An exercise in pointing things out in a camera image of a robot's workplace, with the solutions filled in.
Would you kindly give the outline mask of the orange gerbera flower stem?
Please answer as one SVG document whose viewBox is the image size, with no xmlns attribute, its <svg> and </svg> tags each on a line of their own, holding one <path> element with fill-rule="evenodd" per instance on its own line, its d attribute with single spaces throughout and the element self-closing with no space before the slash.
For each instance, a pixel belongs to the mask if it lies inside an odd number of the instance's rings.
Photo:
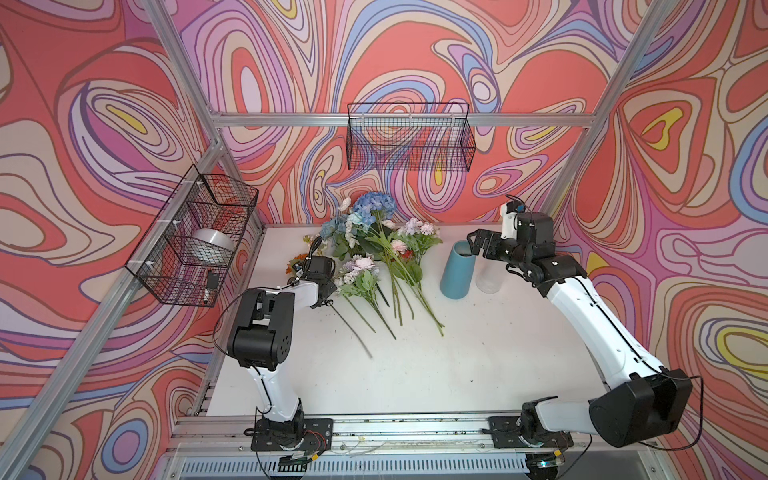
<svg viewBox="0 0 768 480">
<path fill-rule="evenodd" d="M 288 262 L 286 268 L 286 275 L 288 276 L 286 288 L 293 292 L 296 296 L 295 309 L 299 310 L 302 308 L 309 308 L 330 310 L 333 315 L 346 327 L 358 345 L 362 348 L 367 358 L 372 360 L 373 354 L 364 342 L 361 335 L 335 305 L 337 290 L 330 296 L 330 300 L 327 303 L 316 303 L 318 287 L 314 283 L 301 279 L 302 267 L 305 259 L 305 254 L 298 255 Z"/>
</svg>

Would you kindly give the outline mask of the purple and pink mixed bouquet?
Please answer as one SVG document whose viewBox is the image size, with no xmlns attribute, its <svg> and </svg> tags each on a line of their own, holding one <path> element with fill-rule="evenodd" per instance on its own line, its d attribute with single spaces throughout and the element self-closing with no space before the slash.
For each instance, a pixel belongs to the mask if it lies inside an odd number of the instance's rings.
<svg viewBox="0 0 768 480">
<path fill-rule="evenodd" d="M 391 326 L 384 318 L 377 295 L 379 293 L 379 274 L 373 258 L 370 255 L 355 255 L 340 265 L 340 270 L 334 276 L 334 284 L 339 294 L 352 307 L 358 317 L 372 331 L 376 332 L 368 318 L 356 306 L 353 298 L 358 298 L 367 304 L 382 322 L 393 339 L 397 339 Z"/>
</svg>

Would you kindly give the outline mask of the white poppy flower stem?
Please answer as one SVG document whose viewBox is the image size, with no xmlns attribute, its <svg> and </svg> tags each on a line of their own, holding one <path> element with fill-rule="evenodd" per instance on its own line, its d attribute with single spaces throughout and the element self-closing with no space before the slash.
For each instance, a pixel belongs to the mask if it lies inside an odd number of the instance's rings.
<svg viewBox="0 0 768 480">
<path fill-rule="evenodd" d="M 346 197 L 339 207 L 339 215 L 334 227 L 337 245 L 344 245 L 348 251 L 353 250 L 359 244 L 356 234 L 360 225 L 361 217 L 352 208 L 351 198 Z"/>
</svg>

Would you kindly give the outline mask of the bright blue hydrangea stem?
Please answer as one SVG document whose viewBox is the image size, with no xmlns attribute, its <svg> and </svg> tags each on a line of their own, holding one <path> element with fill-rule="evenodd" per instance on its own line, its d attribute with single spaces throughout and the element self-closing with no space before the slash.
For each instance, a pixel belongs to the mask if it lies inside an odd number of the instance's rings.
<svg viewBox="0 0 768 480">
<path fill-rule="evenodd" d="M 395 200 L 392 196 L 381 192 L 369 192 L 363 194 L 353 203 L 352 208 L 361 217 L 361 225 L 358 227 L 356 234 L 359 246 L 365 252 L 372 254 L 376 259 L 381 261 L 389 272 L 390 288 L 393 297 L 393 310 L 397 321 L 400 324 L 404 322 L 404 311 L 408 311 L 410 314 L 415 313 L 411 302 L 416 301 L 434 322 L 438 333 L 443 334 L 445 325 L 438 319 L 424 293 L 422 285 L 424 271 L 421 266 L 423 259 L 419 263 L 423 273 L 420 300 L 414 300 L 409 292 L 402 292 L 398 288 L 390 271 L 389 263 L 395 256 L 395 251 L 391 247 L 394 233 L 411 218 L 403 224 L 395 223 Z"/>
</svg>

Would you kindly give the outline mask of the red gerbera flower stem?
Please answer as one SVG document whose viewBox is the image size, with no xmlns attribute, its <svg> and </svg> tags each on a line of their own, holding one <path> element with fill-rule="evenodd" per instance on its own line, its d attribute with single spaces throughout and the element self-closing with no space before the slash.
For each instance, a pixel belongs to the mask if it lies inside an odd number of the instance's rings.
<svg viewBox="0 0 768 480">
<path fill-rule="evenodd" d="M 411 250 L 395 252 L 389 267 L 398 288 L 409 292 L 414 300 L 420 300 L 423 273 L 415 254 Z"/>
</svg>

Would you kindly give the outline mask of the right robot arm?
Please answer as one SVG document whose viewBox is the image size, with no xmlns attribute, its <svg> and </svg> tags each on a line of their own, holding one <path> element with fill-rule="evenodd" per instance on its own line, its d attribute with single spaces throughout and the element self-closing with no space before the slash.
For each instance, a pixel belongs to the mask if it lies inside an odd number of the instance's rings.
<svg viewBox="0 0 768 480">
<path fill-rule="evenodd" d="M 558 253 L 551 217 L 508 211 L 501 231 L 478 229 L 467 242 L 473 255 L 504 263 L 564 315 L 606 388 L 589 401 L 544 397 L 525 403 L 519 417 L 523 442 L 539 446 L 548 434 L 584 433 L 621 448 L 677 430 L 692 377 L 651 354 L 602 300 L 579 261 Z"/>
</svg>

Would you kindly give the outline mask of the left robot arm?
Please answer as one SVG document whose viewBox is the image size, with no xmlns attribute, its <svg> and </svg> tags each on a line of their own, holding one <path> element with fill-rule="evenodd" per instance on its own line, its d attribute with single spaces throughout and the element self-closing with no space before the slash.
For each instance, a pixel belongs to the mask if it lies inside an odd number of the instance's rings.
<svg viewBox="0 0 768 480">
<path fill-rule="evenodd" d="M 257 385 L 260 412 L 272 422 L 292 422 L 301 416 L 301 400 L 279 377 L 293 341 L 294 316 L 319 308 L 336 290 L 335 261 L 309 255 L 296 277 L 281 287 L 253 287 L 241 296 L 226 341 L 226 355 L 248 371 Z"/>
</svg>

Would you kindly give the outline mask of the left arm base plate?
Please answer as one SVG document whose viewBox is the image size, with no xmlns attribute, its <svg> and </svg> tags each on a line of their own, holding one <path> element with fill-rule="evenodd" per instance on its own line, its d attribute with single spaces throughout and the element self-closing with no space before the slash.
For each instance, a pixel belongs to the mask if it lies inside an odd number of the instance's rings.
<svg viewBox="0 0 768 480">
<path fill-rule="evenodd" d="M 330 417 L 277 422 L 256 421 L 251 436 L 254 452 L 323 452 L 332 446 L 334 420 Z"/>
</svg>

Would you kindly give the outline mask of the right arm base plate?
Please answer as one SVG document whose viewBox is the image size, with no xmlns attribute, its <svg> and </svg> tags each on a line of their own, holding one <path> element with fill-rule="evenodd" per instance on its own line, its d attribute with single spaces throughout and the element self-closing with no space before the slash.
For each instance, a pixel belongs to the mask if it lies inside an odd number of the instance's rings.
<svg viewBox="0 0 768 480">
<path fill-rule="evenodd" d="M 545 430 L 537 420 L 524 412 L 522 415 L 491 416 L 486 432 L 496 449 L 568 450 L 574 441 L 568 432 Z"/>
</svg>

